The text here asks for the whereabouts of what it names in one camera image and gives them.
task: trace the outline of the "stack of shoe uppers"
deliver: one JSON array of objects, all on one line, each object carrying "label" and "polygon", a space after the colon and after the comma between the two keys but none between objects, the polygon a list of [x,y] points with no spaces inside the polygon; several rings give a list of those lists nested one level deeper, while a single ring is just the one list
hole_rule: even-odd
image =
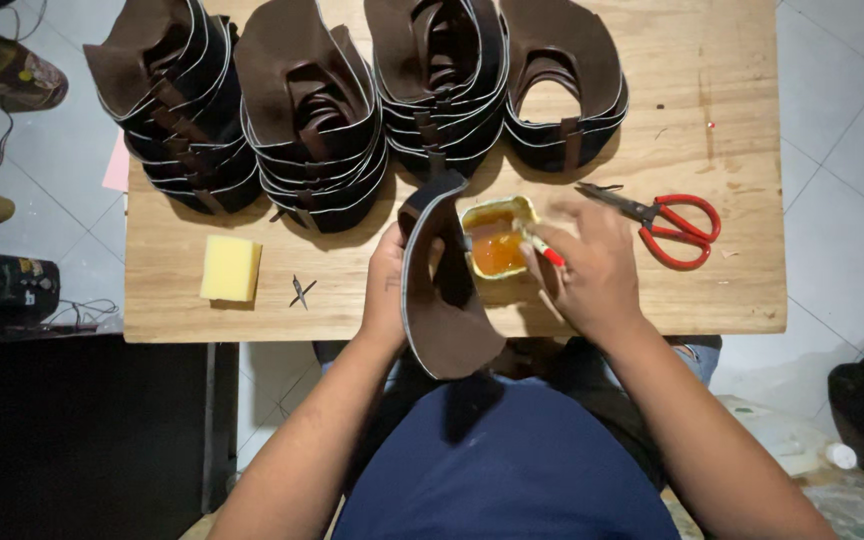
[{"label": "stack of shoe uppers", "polygon": [[261,194],[238,117],[237,39],[200,0],[126,0],[108,39],[84,46],[102,107],[152,185],[204,214]]},{"label": "stack of shoe uppers", "polygon": [[426,180],[471,176],[502,133],[508,38],[492,0],[365,0],[389,144]]},{"label": "stack of shoe uppers", "polygon": [[316,0],[272,0],[235,50],[242,125],[262,188],[318,233],[354,227],[389,161],[375,77],[349,29],[326,28]]},{"label": "stack of shoe uppers", "polygon": [[[462,379],[505,344],[478,297],[456,213],[456,201],[469,186],[466,177],[481,161],[474,151],[492,145],[504,117],[511,147],[525,164],[569,172],[591,162],[618,129],[629,91],[602,21],[570,0],[500,0],[501,19],[492,0],[365,2],[390,145],[407,168],[426,173],[425,185],[398,215],[407,239],[401,288],[405,334],[431,377]],[[497,21],[504,34],[488,30]],[[507,44],[505,57],[493,57],[496,43]],[[558,123],[522,120],[522,101],[542,81],[565,87],[581,115]],[[502,89],[495,101],[496,96],[474,90],[493,86]],[[466,103],[476,98],[482,108],[469,112]],[[438,166],[434,162],[442,154],[444,166]],[[430,276],[429,252],[436,241],[443,250]]]},{"label": "stack of shoe uppers", "polygon": [[[505,126],[512,149],[547,172],[588,164],[629,110],[616,43],[598,15],[570,0],[500,0],[499,7],[510,42]],[[559,123],[522,120],[525,96],[542,81],[565,87],[581,115]]]}]

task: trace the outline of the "white bottle cap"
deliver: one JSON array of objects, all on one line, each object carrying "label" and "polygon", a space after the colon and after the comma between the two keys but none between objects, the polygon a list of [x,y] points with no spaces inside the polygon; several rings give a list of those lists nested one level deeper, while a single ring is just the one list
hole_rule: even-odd
[{"label": "white bottle cap", "polygon": [[825,457],[839,469],[852,469],[858,464],[856,451],[842,443],[825,447]]}]

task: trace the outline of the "hand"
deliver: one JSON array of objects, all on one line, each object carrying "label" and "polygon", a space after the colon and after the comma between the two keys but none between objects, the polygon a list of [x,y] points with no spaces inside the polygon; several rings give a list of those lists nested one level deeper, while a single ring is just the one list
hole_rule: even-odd
[{"label": "hand", "polygon": [[405,342],[402,325],[402,258],[405,238],[399,222],[392,223],[368,260],[366,307],[359,335],[398,350]]},{"label": "hand", "polygon": [[575,330],[602,345],[645,321],[639,307],[639,276],[629,221],[604,204],[558,202],[553,210],[575,218],[581,240],[548,225],[529,231],[565,259],[552,265],[529,244],[519,249],[529,271]]}]

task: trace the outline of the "person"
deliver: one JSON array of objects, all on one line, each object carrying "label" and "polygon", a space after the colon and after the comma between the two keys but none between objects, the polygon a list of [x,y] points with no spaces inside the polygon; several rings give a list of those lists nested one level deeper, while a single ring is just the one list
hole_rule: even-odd
[{"label": "person", "polygon": [[[555,268],[523,249],[529,269],[605,353],[700,527],[722,538],[835,538],[642,315],[629,222],[597,202],[556,209],[575,218],[580,237],[534,226],[566,264]],[[324,535],[405,342],[401,291],[388,286],[401,277],[403,245],[392,224],[368,264],[358,333],[248,465],[209,538]],[[500,384],[455,440],[450,401],[464,384],[430,391],[394,427],[347,493],[333,538],[679,537],[657,485],[575,399],[543,385]]]}]

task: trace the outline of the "navy blue shirt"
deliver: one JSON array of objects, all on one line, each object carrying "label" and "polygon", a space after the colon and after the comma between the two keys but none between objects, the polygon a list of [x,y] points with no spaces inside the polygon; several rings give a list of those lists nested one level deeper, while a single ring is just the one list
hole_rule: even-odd
[{"label": "navy blue shirt", "polygon": [[451,446],[446,390],[378,449],[333,538],[679,538],[636,461],[574,400],[509,385]]}]

